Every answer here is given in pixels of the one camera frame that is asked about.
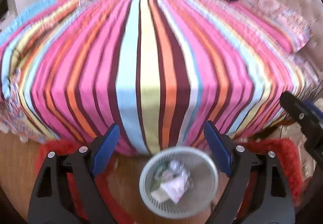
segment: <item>black clamp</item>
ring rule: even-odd
[[[284,92],[279,100],[307,137],[306,151],[323,168],[323,113],[311,101],[301,101],[289,92]]]
[[[29,224],[116,224],[95,185],[119,140],[119,127],[113,124],[104,136],[70,155],[48,153],[37,176],[28,211]],[[80,198],[90,221],[75,213],[67,173],[73,173]]]
[[[251,153],[221,134],[211,121],[205,123],[204,135],[219,168],[230,178],[206,224],[295,223],[289,186],[274,152],[267,155]],[[258,174],[249,212],[235,219],[251,172]]]

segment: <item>blue gripper pad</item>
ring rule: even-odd
[[[303,101],[303,103],[304,103],[304,105],[305,106],[307,106],[312,112],[314,112],[315,113],[315,115],[319,118],[319,119],[321,119],[321,120],[323,120],[323,113],[322,113],[322,111],[321,110],[319,110],[311,101],[309,101],[309,100],[305,100],[305,101]]]
[[[224,172],[228,177],[231,177],[231,156],[228,150],[223,145],[223,142],[220,139],[219,135],[217,134],[217,132],[215,132],[215,130],[209,122],[206,122],[204,124],[204,136],[207,143],[210,146],[210,149],[215,159],[217,160],[220,170]]]
[[[105,136],[104,141],[101,146],[94,154],[93,157],[93,166],[91,169],[91,174],[96,177],[98,174],[103,173],[109,159],[112,156],[114,148],[116,147],[117,142],[120,137],[120,128],[118,125],[113,125],[112,128],[108,131],[108,134]]]

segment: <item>patterned pillow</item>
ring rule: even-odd
[[[239,0],[237,3],[276,28],[285,38],[284,42],[277,42],[288,54],[299,51],[311,38],[310,23],[277,0]]]

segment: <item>metal screw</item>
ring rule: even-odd
[[[276,154],[275,154],[275,152],[274,152],[274,151],[269,151],[269,152],[268,152],[268,155],[269,155],[270,157],[275,157],[275,156],[276,156]]]
[[[55,156],[55,152],[54,151],[51,151],[51,152],[49,152],[48,153],[48,155],[47,155],[49,158],[52,158],[52,157],[54,157]]]
[[[235,148],[238,152],[244,152],[244,147],[243,146],[237,146]]]
[[[81,153],[85,153],[87,151],[88,151],[88,147],[86,147],[86,146],[82,146],[79,148],[79,152],[81,152]]]

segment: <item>striped fabric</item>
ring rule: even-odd
[[[282,92],[314,87],[255,18],[222,0],[67,0],[0,48],[2,98],[38,141],[114,122],[123,154],[204,148],[208,119],[248,137],[284,117]]]

